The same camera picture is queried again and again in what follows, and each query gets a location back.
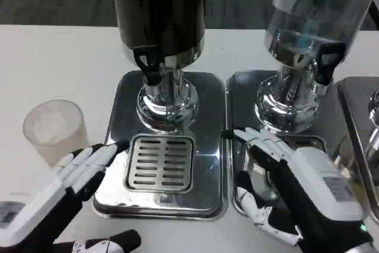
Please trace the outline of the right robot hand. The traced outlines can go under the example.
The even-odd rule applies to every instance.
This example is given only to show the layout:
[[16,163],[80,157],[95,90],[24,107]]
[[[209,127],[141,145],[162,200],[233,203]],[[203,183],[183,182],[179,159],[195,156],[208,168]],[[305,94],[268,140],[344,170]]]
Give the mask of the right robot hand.
[[245,144],[285,204],[270,205],[254,190],[250,172],[240,172],[237,199],[257,228],[302,252],[376,252],[362,206],[325,152],[293,149],[264,129],[233,129],[231,138]]

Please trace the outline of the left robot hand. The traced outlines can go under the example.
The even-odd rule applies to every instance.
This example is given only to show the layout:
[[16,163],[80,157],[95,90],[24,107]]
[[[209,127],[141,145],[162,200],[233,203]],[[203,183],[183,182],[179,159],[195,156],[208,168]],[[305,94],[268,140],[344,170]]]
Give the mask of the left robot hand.
[[102,183],[106,169],[130,146],[124,140],[78,149],[64,156],[31,196],[1,200],[1,252],[132,252],[136,230],[104,238],[57,243],[56,239]]

